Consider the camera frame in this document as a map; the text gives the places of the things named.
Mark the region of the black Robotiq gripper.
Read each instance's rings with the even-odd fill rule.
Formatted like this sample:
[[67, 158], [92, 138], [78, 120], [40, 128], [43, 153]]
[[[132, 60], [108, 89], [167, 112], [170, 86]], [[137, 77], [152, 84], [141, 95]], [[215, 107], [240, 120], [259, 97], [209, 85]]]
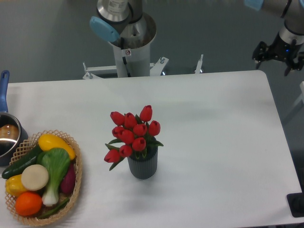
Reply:
[[304, 66], [304, 53], [300, 52], [298, 54], [299, 49], [299, 35], [289, 32], [286, 34], [278, 33], [270, 46], [261, 41], [254, 49], [252, 59], [256, 64], [255, 69], [259, 69], [264, 61], [276, 60], [286, 63], [287, 68], [284, 72], [284, 76], [288, 76], [293, 70], [301, 71]]

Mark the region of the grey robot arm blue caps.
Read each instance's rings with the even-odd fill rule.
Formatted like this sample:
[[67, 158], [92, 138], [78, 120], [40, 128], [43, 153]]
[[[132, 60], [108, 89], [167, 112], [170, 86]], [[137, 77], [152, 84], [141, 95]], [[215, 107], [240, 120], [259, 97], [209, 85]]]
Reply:
[[[90, 19], [91, 30], [113, 47], [118, 77], [159, 76], [168, 59], [150, 62], [150, 44], [156, 36], [156, 24], [143, 12], [141, 0], [100, 0], [97, 16]], [[302, 70], [304, 54], [304, 2], [302, 0], [246, 0], [244, 5], [284, 19], [271, 45], [260, 42], [252, 54], [259, 68], [262, 62], [284, 62], [290, 71]]]

